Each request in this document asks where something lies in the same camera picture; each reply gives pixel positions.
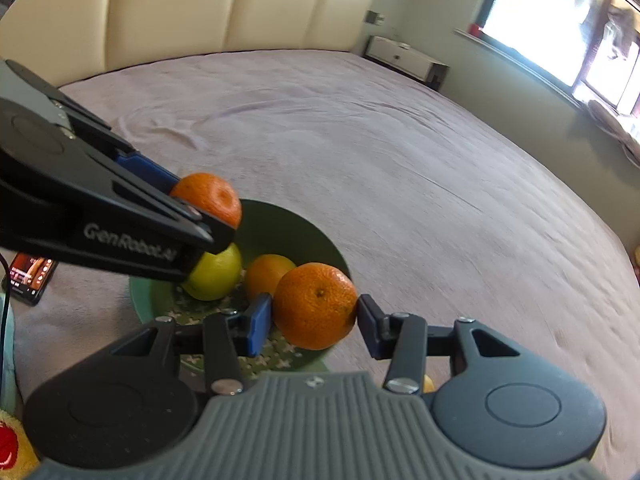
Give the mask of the green colander bowl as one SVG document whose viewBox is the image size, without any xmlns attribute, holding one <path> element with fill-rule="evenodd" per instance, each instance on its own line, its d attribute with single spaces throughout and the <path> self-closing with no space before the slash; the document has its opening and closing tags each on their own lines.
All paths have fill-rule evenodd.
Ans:
<svg viewBox="0 0 640 480">
<path fill-rule="evenodd" d="M 305 263 L 322 263 L 340 270 L 350 280 L 349 268 L 340 251 L 319 228 L 304 217 L 281 206 L 243 198 L 242 221 L 234 244 L 242 258 L 238 284 L 227 296 L 213 301 L 193 298 L 181 285 L 130 278 L 132 307 L 142 323 L 168 315 L 181 325 L 200 325 L 207 315 L 220 310 L 242 313 L 258 292 L 272 296 L 288 271 Z M 324 349 L 300 348 L 283 336 L 272 322 L 260 356 L 240 357 L 243 373 L 256 379 L 263 372 L 325 372 Z"/>
</svg>

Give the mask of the pink bed blanket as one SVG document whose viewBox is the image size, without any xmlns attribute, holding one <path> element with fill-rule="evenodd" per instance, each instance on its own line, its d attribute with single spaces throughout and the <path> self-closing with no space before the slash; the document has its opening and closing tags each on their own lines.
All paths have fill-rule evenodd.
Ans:
<svg viewBox="0 0 640 480">
<path fill-rule="evenodd" d="M 639 286 L 620 240 L 466 110 L 351 54 L 223 53 L 65 93 L 178 177 L 304 217 L 361 295 L 427 324 L 422 393 L 383 388 L 357 326 L 329 373 L 209 393 L 203 329 L 104 326 L 120 273 L 75 298 L 100 348 L 40 377 L 38 479 L 619 479 L 639 467 Z"/>
</svg>

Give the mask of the cream padded headboard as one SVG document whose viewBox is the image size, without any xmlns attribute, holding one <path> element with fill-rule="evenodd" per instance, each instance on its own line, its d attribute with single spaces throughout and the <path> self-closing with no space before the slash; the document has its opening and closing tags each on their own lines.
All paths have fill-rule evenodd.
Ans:
<svg viewBox="0 0 640 480">
<path fill-rule="evenodd" d="M 348 51 L 372 0 L 15 0 L 1 55 L 64 86 L 168 58 Z"/>
</svg>

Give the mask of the cushion on window sill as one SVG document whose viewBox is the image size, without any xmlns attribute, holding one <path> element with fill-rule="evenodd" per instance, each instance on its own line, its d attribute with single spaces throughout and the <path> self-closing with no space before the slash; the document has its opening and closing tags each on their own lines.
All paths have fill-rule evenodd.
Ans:
<svg viewBox="0 0 640 480">
<path fill-rule="evenodd" d="M 587 110 L 596 125 L 620 144 L 628 160 L 639 167 L 639 141 L 598 101 L 589 101 Z"/>
</svg>

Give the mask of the green yellow pear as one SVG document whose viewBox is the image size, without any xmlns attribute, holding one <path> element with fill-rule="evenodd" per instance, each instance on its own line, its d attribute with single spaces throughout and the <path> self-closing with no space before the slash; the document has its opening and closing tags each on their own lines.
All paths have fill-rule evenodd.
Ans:
<svg viewBox="0 0 640 480">
<path fill-rule="evenodd" d="M 218 300 L 234 289 L 242 274 L 242 256 L 238 246 L 229 247 L 217 255 L 202 255 L 182 288 L 201 301 Z"/>
</svg>

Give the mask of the wall socket panel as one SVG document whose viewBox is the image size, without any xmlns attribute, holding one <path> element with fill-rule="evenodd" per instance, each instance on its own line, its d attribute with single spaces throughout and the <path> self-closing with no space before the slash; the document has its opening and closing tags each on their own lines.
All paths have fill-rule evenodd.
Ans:
<svg viewBox="0 0 640 480">
<path fill-rule="evenodd" d="M 380 26 L 384 23 L 385 21 L 385 15 L 382 13 L 378 13 L 378 12 L 374 12 L 372 10 L 369 10 L 367 12 L 366 15 L 366 23 L 367 24 L 371 24 L 371 25 L 375 25 L 375 26 Z"/>
</svg>

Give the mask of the tangerine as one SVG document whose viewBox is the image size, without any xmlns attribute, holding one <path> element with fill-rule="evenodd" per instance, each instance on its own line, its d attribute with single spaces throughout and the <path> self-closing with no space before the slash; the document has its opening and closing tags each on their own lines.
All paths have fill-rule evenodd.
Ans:
<svg viewBox="0 0 640 480">
<path fill-rule="evenodd" d="M 216 174 L 198 172 L 180 179 L 169 195 L 207 212 L 233 229 L 242 219 L 242 205 L 232 185 Z"/>
<path fill-rule="evenodd" d="M 340 269 L 305 263 L 281 278 L 273 297 L 273 322 L 293 346 L 326 350 L 354 327 L 357 300 L 355 285 Z"/>
</svg>

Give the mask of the large orange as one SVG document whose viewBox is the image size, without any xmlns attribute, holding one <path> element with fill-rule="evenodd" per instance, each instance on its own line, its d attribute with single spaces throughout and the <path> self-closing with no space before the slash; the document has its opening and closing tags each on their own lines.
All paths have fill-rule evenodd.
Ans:
<svg viewBox="0 0 640 480">
<path fill-rule="evenodd" d="M 246 269 L 244 274 L 244 290 L 248 301 L 268 292 L 274 295 L 281 278 L 296 268 L 289 258 L 280 255 L 261 255 Z"/>
</svg>

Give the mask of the smartphone with lit screen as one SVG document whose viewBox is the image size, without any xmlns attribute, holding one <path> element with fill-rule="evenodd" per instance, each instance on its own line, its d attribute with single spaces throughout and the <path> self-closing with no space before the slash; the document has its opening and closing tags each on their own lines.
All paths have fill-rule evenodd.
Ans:
<svg viewBox="0 0 640 480">
<path fill-rule="evenodd" d="M 10 274 L 2 280 L 2 288 L 23 304 L 35 307 L 48 286 L 58 263 L 52 259 L 16 254 Z"/>
</svg>

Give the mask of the white bedside cabinet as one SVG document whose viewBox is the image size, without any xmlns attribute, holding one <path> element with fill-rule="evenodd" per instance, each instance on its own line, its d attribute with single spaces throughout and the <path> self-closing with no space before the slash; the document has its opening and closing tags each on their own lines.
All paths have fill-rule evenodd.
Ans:
<svg viewBox="0 0 640 480">
<path fill-rule="evenodd" d="M 413 49 L 408 44 L 382 36 L 371 36 L 368 39 L 363 56 L 420 81 L 434 91 L 440 90 L 449 70 L 446 64 Z"/>
</svg>

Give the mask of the red cup on sill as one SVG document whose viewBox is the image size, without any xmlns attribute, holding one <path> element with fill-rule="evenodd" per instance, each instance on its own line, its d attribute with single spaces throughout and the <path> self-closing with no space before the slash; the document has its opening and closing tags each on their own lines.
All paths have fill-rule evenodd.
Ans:
<svg viewBox="0 0 640 480">
<path fill-rule="evenodd" d="M 479 24 L 475 24 L 475 23 L 469 24 L 468 33 L 470 35 L 478 36 L 481 31 L 482 29 L 480 28 Z"/>
</svg>

